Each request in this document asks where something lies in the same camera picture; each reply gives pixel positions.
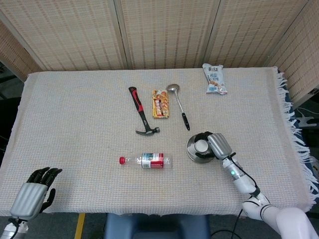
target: water bottle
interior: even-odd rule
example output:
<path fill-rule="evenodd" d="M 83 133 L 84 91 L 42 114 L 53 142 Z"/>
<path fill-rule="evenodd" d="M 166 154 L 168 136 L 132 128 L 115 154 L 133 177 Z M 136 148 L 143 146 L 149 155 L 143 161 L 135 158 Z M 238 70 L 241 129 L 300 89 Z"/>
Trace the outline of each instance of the water bottle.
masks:
<path fill-rule="evenodd" d="M 120 157 L 120 164 L 132 168 L 171 168 L 171 160 L 163 153 L 142 153 L 135 158 Z"/>

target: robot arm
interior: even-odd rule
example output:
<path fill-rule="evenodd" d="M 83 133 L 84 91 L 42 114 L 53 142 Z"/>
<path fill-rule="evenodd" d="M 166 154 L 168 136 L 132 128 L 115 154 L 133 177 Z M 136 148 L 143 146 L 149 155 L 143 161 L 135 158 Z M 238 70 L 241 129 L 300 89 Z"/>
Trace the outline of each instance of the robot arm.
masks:
<path fill-rule="evenodd" d="M 55 177 L 62 171 L 57 168 L 43 168 L 34 171 L 26 183 L 22 185 L 10 210 L 11 222 L 6 226 L 0 239 L 24 238 L 28 226 L 27 222 L 51 206 L 55 189 L 51 189 L 47 201 L 44 203 L 49 187 Z"/>
<path fill-rule="evenodd" d="M 278 209 L 260 192 L 255 180 L 239 165 L 233 156 L 231 147 L 220 133 L 204 133 L 208 145 L 216 158 L 223 161 L 223 168 L 233 178 L 233 182 L 241 194 L 251 197 L 243 202 L 246 215 L 252 219 L 263 220 L 283 239 L 319 239 L 306 214 L 299 208 Z"/>

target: woven panel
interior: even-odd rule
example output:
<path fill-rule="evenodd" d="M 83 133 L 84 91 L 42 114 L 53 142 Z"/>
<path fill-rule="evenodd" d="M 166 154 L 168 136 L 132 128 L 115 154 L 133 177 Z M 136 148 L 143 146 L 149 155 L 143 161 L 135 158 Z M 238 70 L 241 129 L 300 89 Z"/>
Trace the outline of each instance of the woven panel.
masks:
<path fill-rule="evenodd" d="M 27 79 L 29 73 L 41 71 L 2 22 L 0 22 L 0 61 L 23 81 Z"/>
<path fill-rule="evenodd" d="M 1 0 L 47 70 L 123 69 L 107 1 Z"/>
<path fill-rule="evenodd" d="M 285 73 L 290 97 L 295 103 L 319 85 L 318 12 L 319 2 L 310 1 L 267 64 L 276 65 Z"/>
<path fill-rule="evenodd" d="M 225 0 L 205 61 L 224 67 L 261 66 L 306 0 Z"/>
<path fill-rule="evenodd" d="M 198 67 L 219 0 L 122 0 L 133 69 Z"/>

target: white robotic arm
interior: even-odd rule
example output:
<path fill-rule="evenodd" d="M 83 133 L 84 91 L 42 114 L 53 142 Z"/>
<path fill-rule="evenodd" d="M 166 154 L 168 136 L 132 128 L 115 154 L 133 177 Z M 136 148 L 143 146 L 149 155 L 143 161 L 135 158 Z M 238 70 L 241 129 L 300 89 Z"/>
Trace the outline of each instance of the white robotic arm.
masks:
<path fill-rule="evenodd" d="M 207 142 L 214 155 L 223 161 L 223 168 L 233 178 L 241 194 L 251 197 L 243 202 L 245 214 L 256 220 L 263 220 L 278 232 L 282 239 L 319 239 L 306 214 L 299 208 L 278 209 L 260 192 L 251 178 L 232 157 L 235 153 L 221 133 L 206 132 Z"/>

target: hammer handle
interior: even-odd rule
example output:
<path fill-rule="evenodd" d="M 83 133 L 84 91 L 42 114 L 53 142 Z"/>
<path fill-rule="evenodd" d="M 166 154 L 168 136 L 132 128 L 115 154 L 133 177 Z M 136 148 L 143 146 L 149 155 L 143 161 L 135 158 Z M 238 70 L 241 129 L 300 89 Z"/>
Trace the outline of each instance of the hammer handle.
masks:
<path fill-rule="evenodd" d="M 133 97 L 133 101 L 134 101 L 134 104 L 136 106 L 136 109 L 138 110 L 138 112 L 141 112 L 143 111 L 143 106 L 142 106 L 142 103 L 138 97 L 138 92 L 137 92 L 137 89 L 135 87 L 129 87 L 129 91 Z"/>

